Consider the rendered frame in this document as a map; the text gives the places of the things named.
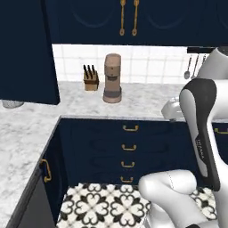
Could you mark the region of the navy drawer front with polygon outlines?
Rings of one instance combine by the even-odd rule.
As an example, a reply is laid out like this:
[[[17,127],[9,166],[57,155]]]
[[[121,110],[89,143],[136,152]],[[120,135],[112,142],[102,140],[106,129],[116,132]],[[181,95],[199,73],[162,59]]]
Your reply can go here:
[[[228,123],[214,123],[213,129],[220,156],[228,161]]]
[[[74,137],[72,143],[74,152],[93,153],[101,156],[120,156],[129,154],[176,154],[192,152],[192,145],[188,140],[181,138],[167,139],[167,138],[152,138],[152,137],[113,137],[113,138],[92,138],[79,139]],[[124,151],[121,145],[132,147],[137,146],[135,151]]]
[[[123,130],[128,127],[139,126],[137,132]],[[92,118],[62,118],[61,127],[75,135],[105,135],[105,136],[189,136],[188,126],[184,122],[169,122],[157,120],[124,120],[124,119],[92,119]]]
[[[134,162],[133,168],[124,168],[120,162],[125,161],[127,164]],[[90,172],[107,171],[107,172],[159,172],[175,169],[186,169],[196,172],[196,164],[192,159],[181,160],[170,157],[155,157],[152,155],[144,156],[100,156],[100,157],[82,157],[76,156],[76,161],[73,163],[75,167],[87,168]]]
[[[144,176],[145,173],[136,172],[98,172],[98,173],[83,173],[77,172],[69,178],[69,186],[76,186],[78,183],[105,183],[105,184],[130,184],[137,185],[139,179]],[[122,183],[120,176],[125,179],[133,177],[132,183]]]

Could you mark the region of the navy base cupboard door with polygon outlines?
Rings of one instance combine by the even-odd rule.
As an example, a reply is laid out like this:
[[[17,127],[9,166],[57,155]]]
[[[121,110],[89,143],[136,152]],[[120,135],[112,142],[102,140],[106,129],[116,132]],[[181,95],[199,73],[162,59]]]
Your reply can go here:
[[[61,211],[61,204],[69,186],[61,145],[60,120],[54,128],[49,138],[48,144],[45,146],[45,151],[43,153],[42,159],[46,159],[49,162],[49,166],[52,172],[52,180],[46,183],[44,181],[45,166],[41,164],[39,165],[40,169],[42,170],[43,182],[52,211],[53,221],[55,224],[57,224]]]

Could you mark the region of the navy tall wall cupboard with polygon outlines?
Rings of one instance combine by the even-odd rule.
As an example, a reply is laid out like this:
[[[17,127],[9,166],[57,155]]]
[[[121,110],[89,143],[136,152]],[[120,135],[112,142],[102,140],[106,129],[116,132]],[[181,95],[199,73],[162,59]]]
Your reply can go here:
[[[45,0],[0,0],[0,99],[60,102]]]

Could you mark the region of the navy wall cupboard door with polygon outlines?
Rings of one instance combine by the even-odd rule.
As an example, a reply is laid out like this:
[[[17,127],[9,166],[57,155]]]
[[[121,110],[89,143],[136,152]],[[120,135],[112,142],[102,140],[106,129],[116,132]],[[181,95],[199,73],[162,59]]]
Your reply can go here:
[[[133,45],[228,45],[228,0],[139,0]]]
[[[45,0],[53,44],[126,45],[121,0]]]

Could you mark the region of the hanging metal spoon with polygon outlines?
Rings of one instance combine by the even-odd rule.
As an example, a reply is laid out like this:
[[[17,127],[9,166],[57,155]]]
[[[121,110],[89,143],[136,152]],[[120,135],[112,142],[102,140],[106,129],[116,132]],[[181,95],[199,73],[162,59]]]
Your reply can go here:
[[[191,66],[191,59],[192,59],[192,56],[190,56],[190,59],[188,61],[188,67],[187,67],[187,70],[184,72],[184,79],[188,79],[190,77],[190,66]]]

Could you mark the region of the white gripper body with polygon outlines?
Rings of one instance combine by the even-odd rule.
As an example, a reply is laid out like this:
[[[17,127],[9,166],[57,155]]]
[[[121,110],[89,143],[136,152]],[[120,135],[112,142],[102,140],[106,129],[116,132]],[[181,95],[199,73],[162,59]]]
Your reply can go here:
[[[183,117],[178,98],[172,98],[163,106],[161,113],[164,119],[176,121]]]

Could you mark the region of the grey dishwasher front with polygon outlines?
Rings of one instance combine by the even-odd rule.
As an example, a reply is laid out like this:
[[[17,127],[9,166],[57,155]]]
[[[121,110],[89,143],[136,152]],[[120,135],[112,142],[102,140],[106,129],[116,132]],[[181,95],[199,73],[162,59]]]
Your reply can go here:
[[[28,183],[6,228],[55,228],[40,174]]]

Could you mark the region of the wooden knife block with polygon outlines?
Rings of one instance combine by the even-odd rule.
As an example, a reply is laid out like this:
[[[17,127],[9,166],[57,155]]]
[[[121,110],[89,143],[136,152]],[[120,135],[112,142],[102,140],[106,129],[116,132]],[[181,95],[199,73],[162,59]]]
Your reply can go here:
[[[99,77],[94,65],[84,65],[84,83],[86,91],[96,91],[99,86]]]

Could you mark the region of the brown coffee machine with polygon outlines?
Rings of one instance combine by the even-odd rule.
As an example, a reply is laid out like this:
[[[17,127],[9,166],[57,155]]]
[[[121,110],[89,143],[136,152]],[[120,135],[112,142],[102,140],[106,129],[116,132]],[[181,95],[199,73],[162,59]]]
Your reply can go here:
[[[107,103],[121,101],[120,71],[121,56],[117,53],[107,54],[104,62],[105,87],[103,92],[103,100]]]

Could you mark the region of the black utensil rail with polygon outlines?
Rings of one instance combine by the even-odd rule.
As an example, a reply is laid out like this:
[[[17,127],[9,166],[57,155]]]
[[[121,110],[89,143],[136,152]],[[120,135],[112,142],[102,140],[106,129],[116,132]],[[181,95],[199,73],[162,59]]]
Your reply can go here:
[[[215,47],[187,47],[187,53],[211,53]]]

